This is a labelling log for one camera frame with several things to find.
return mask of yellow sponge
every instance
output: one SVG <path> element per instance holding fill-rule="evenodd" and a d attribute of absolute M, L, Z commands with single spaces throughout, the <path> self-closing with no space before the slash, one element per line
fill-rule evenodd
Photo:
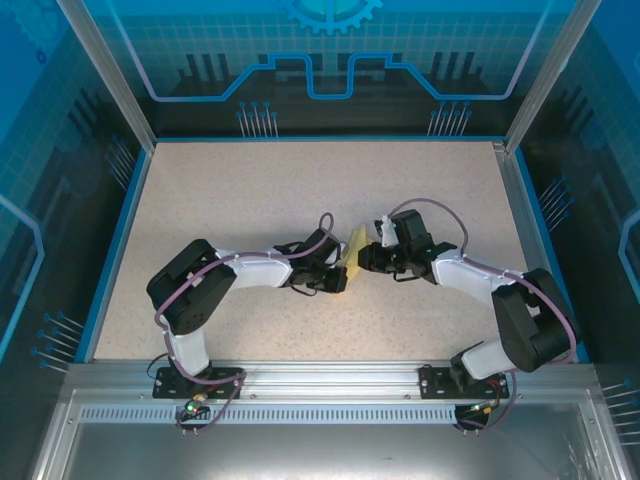
<path fill-rule="evenodd" d="M 351 282 L 353 277 L 360 271 L 360 267 L 358 266 L 358 252 L 371 243 L 373 243 L 373 240 L 367 237 L 367 231 L 364 225 L 351 232 L 349 243 L 347 244 L 347 254 L 342 261 L 342 266 L 347 267 L 347 284 Z"/>

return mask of metal base plate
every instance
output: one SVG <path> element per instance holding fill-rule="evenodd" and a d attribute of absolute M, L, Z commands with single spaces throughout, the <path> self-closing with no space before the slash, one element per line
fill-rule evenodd
<path fill-rule="evenodd" d="M 496 391 L 488 383 L 489 380 L 501 382 L 504 386 L 500 388 L 500 399 L 509 398 L 509 387 L 504 375 L 492 375 L 482 381 L 467 387 L 465 393 L 460 393 L 456 383 L 451 378 L 448 367 L 433 367 L 425 365 L 418 369 L 420 382 L 420 397 L 423 400 L 492 400 L 496 397 Z"/>
<path fill-rule="evenodd" d="M 232 377 L 244 370 L 242 368 L 213 368 L 209 375 L 209 380 Z M 225 383 L 215 390 L 207 391 L 207 397 L 211 400 L 226 400 L 234 389 L 233 383 Z M 189 399 L 197 393 L 208 390 L 207 385 L 199 385 L 190 382 L 180 375 L 172 367 L 162 367 L 156 373 L 156 380 L 153 386 L 153 398 Z"/>

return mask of perforated metal strip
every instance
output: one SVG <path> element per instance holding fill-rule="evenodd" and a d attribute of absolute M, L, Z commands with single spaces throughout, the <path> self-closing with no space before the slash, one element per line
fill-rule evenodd
<path fill-rule="evenodd" d="M 192 424 L 207 423 L 220 406 Z M 182 407 L 175 405 L 92 405 L 82 409 L 82 423 L 174 423 Z M 220 423 L 260 425 L 399 425 L 453 424 L 454 406 L 448 405 L 232 405 Z"/>

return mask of speckled tabletop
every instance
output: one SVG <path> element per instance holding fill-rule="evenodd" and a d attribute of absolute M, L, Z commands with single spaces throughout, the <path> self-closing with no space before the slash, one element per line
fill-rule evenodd
<path fill-rule="evenodd" d="M 400 202 L 448 204 L 470 233 L 468 253 L 525 269 L 489 142 L 160 143 L 134 220 L 96 359 L 165 350 L 146 285 L 196 238 L 264 250 L 304 240 L 329 210 L 346 241 Z M 418 206 L 436 242 L 459 245 L 446 213 Z M 361 271 L 340 295 L 290 289 L 230 292 L 205 327 L 213 359 L 447 359 L 497 333 L 493 313 L 453 289 Z"/>

